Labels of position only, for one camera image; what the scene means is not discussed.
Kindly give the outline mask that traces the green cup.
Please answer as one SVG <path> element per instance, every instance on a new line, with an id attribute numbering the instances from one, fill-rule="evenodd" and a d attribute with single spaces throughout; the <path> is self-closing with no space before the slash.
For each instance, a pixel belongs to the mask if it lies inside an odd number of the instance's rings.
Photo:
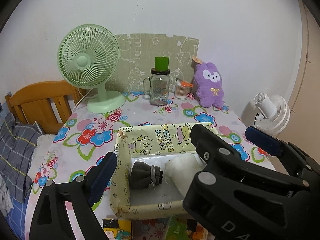
<path id="1" fill-rule="evenodd" d="M 155 57 L 155 70 L 159 72 L 167 71 L 169 69 L 168 57 Z"/>

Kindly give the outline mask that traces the green desk fan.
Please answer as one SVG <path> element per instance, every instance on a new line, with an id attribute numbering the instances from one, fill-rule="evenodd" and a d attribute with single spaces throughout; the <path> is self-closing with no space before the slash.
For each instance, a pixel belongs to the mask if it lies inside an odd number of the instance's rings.
<path id="1" fill-rule="evenodd" d="M 76 88 L 97 89 L 88 100 L 91 113 L 114 111 L 125 103 L 121 92 L 107 90 L 106 83 L 118 66 L 120 49 L 115 36 L 96 24 L 83 24 L 71 30 L 57 50 L 57 65 L 63 78 Z"/>

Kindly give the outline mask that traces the wooden bed headboard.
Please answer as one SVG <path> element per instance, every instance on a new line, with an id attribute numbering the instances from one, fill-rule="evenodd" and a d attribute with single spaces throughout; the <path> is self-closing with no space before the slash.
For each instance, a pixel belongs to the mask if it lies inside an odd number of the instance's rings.
<path id="1" fill-rule="evenodd" d="M 9 111 L 23 124 L 38 123 L 47 134 L 57 134 L 72 111 L 70 96 L 78 103 L 85 94 L 67 81 L 45 81 L 28 85 L 14 95 L 6 95 Z"/>

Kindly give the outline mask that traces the grey plaid pillow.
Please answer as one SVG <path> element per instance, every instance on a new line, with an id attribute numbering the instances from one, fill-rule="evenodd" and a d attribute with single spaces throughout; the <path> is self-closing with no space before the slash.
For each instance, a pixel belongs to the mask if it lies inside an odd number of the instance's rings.
<path id="1" fill-rule="evenodd" d="M 27 175 L 37 139 L 42 129 L 37 124 L 23 124 L 8 113 L 1 125 L 1 176 L 10 195 L 23 204 L 31 190 L 32 179 Z"/>

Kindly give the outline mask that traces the glass mason jar mug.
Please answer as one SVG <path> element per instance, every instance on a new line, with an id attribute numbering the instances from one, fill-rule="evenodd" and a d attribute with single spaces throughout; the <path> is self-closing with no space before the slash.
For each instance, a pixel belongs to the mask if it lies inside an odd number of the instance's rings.
<path id="1" fill-rule="evenodd" d="M 163 106 L 168 103 L 170 88 L 170 70 L 151 69 L 151 75 L 143 80 L 143 93 L 149 97 L 149 103 Z"/>

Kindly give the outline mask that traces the cotton swab container orange lid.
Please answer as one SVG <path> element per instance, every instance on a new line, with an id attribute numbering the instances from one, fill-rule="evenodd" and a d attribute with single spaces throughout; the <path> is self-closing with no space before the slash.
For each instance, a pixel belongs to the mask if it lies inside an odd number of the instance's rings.
<path id="1" fill-rule="evenodd" d="M 175 97 L 185 99 L 193 86 L 192 83 L 177 78 L 175 83 Z"/>

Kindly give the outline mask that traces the dark grey sock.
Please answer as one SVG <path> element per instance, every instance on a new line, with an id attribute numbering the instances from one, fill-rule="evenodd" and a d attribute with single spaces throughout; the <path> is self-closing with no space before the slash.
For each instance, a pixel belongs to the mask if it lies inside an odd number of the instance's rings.
<path id="1" fill-rule="evenodd" d="M 163 171 L 155 165 L 136 161 L 129 177 L 129 186 L 133 190 L 143 190 L 150 185 L 158 186 L 163 181 Z"/>

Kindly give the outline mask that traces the yellow cartoon packet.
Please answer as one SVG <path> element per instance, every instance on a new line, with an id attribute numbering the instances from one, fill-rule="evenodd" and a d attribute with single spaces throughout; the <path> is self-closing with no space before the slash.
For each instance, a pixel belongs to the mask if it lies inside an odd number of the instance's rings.
<path id="1" fill-rule="evenodd" d="M 132 223 L 130 220 L 103 219 L 103 230 L 106 233 L 108 239 L 132 239 Z"/>

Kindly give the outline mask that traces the floral tablecloth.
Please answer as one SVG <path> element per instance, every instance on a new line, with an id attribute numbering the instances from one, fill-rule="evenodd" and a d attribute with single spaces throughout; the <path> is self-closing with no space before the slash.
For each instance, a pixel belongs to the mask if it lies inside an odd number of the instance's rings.
<path id="1" fill-rule="evenodd" d="M 266 152 L 248 141 L 246 126 L 227 105 L 204 108 L 188 93 L 179 99 L 170 94 L 164 106 L 153 106 L 141 92 L 125 93 L 125 103 L 115 111 L 94 114 L 79 105 L 51 143 L 44 149 L 44 158 L 34 166 L 33 186 L 25 217 L 25 238 L 30 238 L 33 213 L 40 193 L 48 181 L 65 183 L 86 175 L 108 152 L 118 153 L 118 139 L 129 144 L 129 157 L 118 159 L 117 169 L 100 200 L 93 205 L 97 219 L 128 213 L 135 217 L 137 239 L 161 239 L 168 217 L 180 206 L 174 185 L 146 190 L 136 197 L 127 185 L 129 162 L 132 159 L 154 160 L 161 166 L 177 152 L 190 152 L 189 139 L 193 124 L 202 122 L 238 150 L 241 158 L 262 167 L 272 168 Z"/>

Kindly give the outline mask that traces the purple plush bunny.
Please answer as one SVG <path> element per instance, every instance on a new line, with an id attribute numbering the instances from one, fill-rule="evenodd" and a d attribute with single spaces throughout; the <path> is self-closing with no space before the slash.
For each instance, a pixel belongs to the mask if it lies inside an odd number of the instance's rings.
<path id="1" fill-rule="evenodd" d="M 217 67 L 212 62 L 205 63 L 201 59 L 193 57 L 195 63 L 194 83 L 197 87 L 196 96 L 204 108 L 222 108 L 224 91 L 222 77 Z"/>

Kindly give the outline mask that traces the yellow cartoon fabric storage box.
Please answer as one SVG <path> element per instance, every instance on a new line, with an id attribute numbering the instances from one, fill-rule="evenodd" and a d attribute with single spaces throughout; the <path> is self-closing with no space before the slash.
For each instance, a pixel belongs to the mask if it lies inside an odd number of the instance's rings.
<path id="1" fill-rule="evenodd" d="M 110 206 L 117 218 L 182 215 L 194 174 L 204 166 L 191 143 L 193 123 L 122 127 L 114 152 Z"/>

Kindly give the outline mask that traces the beige cartoon cardboard panel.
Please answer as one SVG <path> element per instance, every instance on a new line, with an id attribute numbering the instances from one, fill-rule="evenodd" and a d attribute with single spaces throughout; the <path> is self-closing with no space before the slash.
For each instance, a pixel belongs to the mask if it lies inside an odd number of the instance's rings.
<path id="1" fill-rule="evenodd" d="M 193 58 L 197 56 L 199 39 L 165 34 L 121 34 L 116 38 L 120 58 L 117 70 L 106 83 L 107 90 L 141 92 L 156 57 L 169 58 L 170 91 L 175 90 L 177 78 L 193 80 Z"/>

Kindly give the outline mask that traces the white small fan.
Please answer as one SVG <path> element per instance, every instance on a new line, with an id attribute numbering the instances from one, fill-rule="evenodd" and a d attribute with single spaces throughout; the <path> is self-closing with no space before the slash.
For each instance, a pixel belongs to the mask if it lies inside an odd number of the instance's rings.
<path id="1" fill-rule="evenodd" d="M 254 105 L 259 113 L 253 126 L 262 132 L 275 137 L 289 123 L 290 108 L 282 96 L 260 92 L 254 97 Z"/>

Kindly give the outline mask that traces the white sock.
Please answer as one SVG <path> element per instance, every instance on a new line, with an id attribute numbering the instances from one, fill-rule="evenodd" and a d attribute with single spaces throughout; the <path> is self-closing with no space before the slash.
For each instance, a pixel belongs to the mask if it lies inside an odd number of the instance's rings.
<path id="1" fill-rule="evenodd" d="M 169 178 L 180 194 L 185 197 L 195 174 L 202 171 L 206 163 L 193 153 L 176 154 L 166 162 L 164 175 Z"/>

